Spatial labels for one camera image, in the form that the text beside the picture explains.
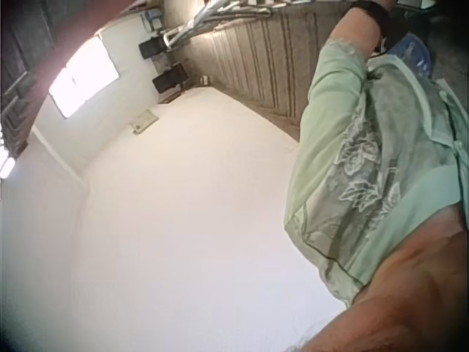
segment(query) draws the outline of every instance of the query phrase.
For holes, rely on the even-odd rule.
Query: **person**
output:
[[[320,52],[285,228],[347,309],[304,352],[448,351],[467,322],[468,115],[412,59],[371,58],[394,0]]]

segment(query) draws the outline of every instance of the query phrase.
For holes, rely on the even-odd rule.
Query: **window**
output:
[[[93,37],[73,55],[49,88],[64,117],[70,117],[85,101],[119,78],[103,41]]]
[[[3,133],[0,125],[0,179],[5,179],[13,170],[15,159],[10,157],[7,148],[4,146]]]

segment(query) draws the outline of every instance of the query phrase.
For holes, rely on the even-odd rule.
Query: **light green blouse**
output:
[[[332,294],[352,303],[436,211],[468,218],[468,115],[444,82],[395,56],[322,49],[301,121],[285,227]]]

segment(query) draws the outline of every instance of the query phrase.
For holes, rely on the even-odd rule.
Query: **skin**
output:
[[[390,10],[392,0],[380,0]],[[350,10],[331,37],[350,41],[368,59],[380,29]],[[377,269],[353,305],[308,342],[303,352],[447,351],[467,322],[468,230],[460,204],[412,232]]]

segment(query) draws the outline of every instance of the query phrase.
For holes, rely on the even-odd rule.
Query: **speaker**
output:
[[[153,37],[146,42],[139,44],[141,57],[149,59],[154,55],[163,53],[166,50],[163,37]]]
[[[181,64],[173,66],[172,69],[167,70],[165,73],[159,75],[153,79],[158,93],[164,93],[166,90],[181,84],[189,79],[188,74],[185,72],[184,67]]]

